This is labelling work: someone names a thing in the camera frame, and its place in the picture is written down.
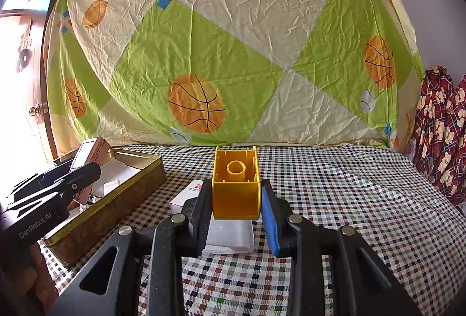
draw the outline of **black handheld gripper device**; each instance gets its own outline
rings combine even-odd
[[[0,300],[8,300],[0,304],[0,309],[5,314],[44,314],[42,303],[33,291],[25,299],[17,299],[17,294],[6,284],[4,272],[34,266],[29,247],[65,221],[69,216],[67,206],[74,195],[100,178],[97,163],[90,162],[70,172],[71,162],[33,175],[0,202],[0,289],[4,290]]]
[[[211,180],[157,227],[118,229],[60,295],[48,316],[137,314],[144,256],[151,255],[148,316],[185,316],[182,257],[199,257],[211,218]],[[288,316],[324,316],[322,255],[331,257],[336,316],[420,316],[405,289],[358,232],[318,227],[293,214],[262,181],[262,220],[277,258],[292,259]]]

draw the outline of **clear plastic container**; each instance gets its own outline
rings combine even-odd
[[[250,220],[210,219],[206,248],[203,255],[244,254],[254,250],[253,222]]]

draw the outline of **orange basketball pattern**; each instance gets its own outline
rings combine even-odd
[[[105,16],[108,4],[109,3],[104,0],[97,0],[92,2],[84,13],[84,17],[82,18],[82,26],[87,29],[93,29],[94,27],[97,27]]]
[[[225,119],[225,106],[218,90],[197,75],[186,74],[172,82],[168,105],[180,124],[199,133],[215,132]]]
[[[68,78],[65,80],[65,90],[68,95],[69,103],[77,118],[80,118],[86,113],[87,104],[81,89],[78,87],[75,80]]]
[[[370,78],[377,86],[388,89],[397,80],[393,50],[381,36],[372,36],[364,49],[364,61]]]

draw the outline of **basketball print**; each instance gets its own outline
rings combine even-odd
[[[87,29],[93,29],[101,24],[105,12],[107,11],[107,5],[109,3],[104,0],[97,0],[92,2],[84,13],[82,18],[82,26]]]
[[[75,116],[80,118],[87,110],[86,100],[82,95],[81,89],[78,87],[75,80],[68,78],[65,80],[65,90]]]
[[[181,131],[175,127],[170,127],[168,129],[168,132],[170,133],[170,136],[172,137],[173,140],[181,144],[189,144],[191,140],[193,139],[193,137],[189,133]]]
[[[215,132],[225,119],[225,106],[218,90],[193,74],[172,82],[168,88],[168,105],[180,124],[199,133]]]
[[[359,108],[362,112],[372,112],[376,107],[376,98],[372,95],[369,89],[366,89],[362,94],[359,101]]]
[[[369,77],[383,89],[389,89],[397,80],[393,50],[386,39],[372,36],[364,49],[364,61]]]

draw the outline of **white box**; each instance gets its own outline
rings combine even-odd
[[[202,187],[202,180],[194,180],[170,201],[172,214],[178,214],[185,201],[197,198]],[[242,254],[254,250],[253,222],[250,220],[215,220],[210,219],[206,248],[203,255]]]
[[[181,193],[174,197],[170,201],[170,208],[172,209],[172,214],[179,214],[183,208],[183,204],[191,198],[197,198],[199,191],[202,187],[202,180],[194,180],[188,186],[186,186]]]

